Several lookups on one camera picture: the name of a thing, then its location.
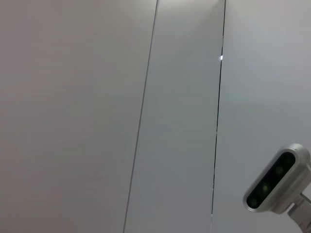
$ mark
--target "security camera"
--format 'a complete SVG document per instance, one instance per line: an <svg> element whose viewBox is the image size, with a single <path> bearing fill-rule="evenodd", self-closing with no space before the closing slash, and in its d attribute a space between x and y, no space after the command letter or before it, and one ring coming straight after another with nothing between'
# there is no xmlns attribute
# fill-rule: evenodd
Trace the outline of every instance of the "security camera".
<svg viewBox="0 0 311 233"><path fill-rule="evenodd" d="M302 232L311 233L311 201L302 191L311 182L309 151L300 144L281 148L246 191L243 203L252 212L288 215Z"/></svg>

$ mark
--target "silver camera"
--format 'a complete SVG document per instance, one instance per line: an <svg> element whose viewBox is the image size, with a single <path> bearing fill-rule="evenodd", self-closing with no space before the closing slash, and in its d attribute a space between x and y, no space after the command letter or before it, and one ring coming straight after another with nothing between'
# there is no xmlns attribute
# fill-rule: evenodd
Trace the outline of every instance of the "silver camera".
<svg viewBox="0 0 311 233"><path fill-rule="evenodd" d="M243 203L252 212L285 212L302 232L311 233L311 201L302 191L311 182L309 151L300 144L281 148L246 191Z"/></svg>

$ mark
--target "camera housing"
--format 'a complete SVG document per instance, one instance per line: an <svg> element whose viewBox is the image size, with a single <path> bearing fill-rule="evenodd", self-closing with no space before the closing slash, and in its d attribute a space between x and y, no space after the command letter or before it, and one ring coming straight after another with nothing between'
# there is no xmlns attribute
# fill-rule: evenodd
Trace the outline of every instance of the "camera housing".
<svg viewBox="0 0 311 233"><path fill-rule="evenodd" d="M246 191L244 206L252 212L282 214L311 182L310 158L300 144L281 148Z"/></svg>

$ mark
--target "camera lens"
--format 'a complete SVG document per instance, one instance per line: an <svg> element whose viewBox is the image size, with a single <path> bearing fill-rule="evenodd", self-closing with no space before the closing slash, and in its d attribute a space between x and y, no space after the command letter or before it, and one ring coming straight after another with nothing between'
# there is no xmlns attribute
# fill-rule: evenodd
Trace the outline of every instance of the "camera lens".
<svg viewBox="0 0 311 233"><path fill-rule="evenodd" d="M257 209L294 164L295 156L292 153L285 152L281 154L247 197L247 205L253 209Z"/></svg>

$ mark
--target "white wall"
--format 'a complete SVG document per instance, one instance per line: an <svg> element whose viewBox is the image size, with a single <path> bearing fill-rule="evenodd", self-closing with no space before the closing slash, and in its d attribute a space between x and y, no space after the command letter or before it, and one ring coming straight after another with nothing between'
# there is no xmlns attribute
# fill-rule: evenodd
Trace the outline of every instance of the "white wall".
<svg viewBox="0 0 311 233"><path fill-rule="evenodd" d="M160 0L126 233L210 229L223 0Z"/></svg>
<svg viewBox="0 0 311 233"><path fill-rule="evenodd" d="M214 233L300 232L286 215L247 211L242 197L281 146L311 150L310 9L309 0L227 0Z"/></svg>
<svg viewBox="0 0 311 233"><path fill-rule="evenodd" d="M0 1L0 232L122 232L155 8Z"/></svg>

